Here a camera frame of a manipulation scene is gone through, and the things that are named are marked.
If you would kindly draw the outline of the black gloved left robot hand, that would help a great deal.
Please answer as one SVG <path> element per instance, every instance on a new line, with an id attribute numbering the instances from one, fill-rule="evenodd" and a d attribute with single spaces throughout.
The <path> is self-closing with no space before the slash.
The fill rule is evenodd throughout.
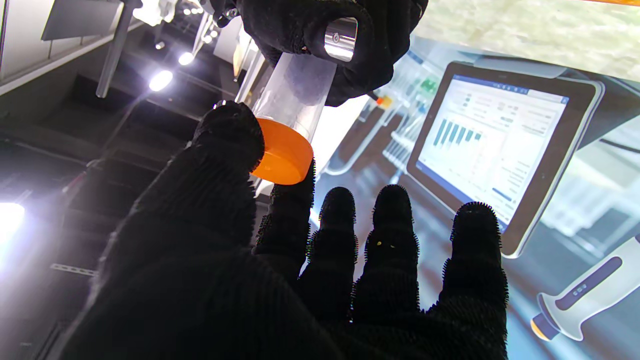
<path id="1" fill-rule="evenodd" d="M 310 235 L 314 167 L 275 186 L 256 246 L 249 175 L 265 154 L 245 104 L 220 102 L 110 237 L 57 360 L 505 360 L 508 283 L 493 209 L 452 223 L 438 301 L 419 306 L 409 194 L 375 199 L 354 281 L 355 202 L 325 196 Z"/>

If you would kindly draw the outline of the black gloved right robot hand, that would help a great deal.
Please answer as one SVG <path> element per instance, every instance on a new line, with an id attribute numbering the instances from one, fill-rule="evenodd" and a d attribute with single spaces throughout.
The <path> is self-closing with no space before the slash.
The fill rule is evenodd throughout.
<path id="1" fill-rule="evenodd" d="M 393 78 L 394 64 L 410 47 L 410 34 L 422 19 L 426 0 L 212 0 L 215 17 L 236 10 L 245 32 L 272 65 L 281 55 L 305 54 L 336 64 L 326 105 L 338 107 L 366 95 Z M 329 26 L 354 19 L 354 55 L 330 55 Z"/>

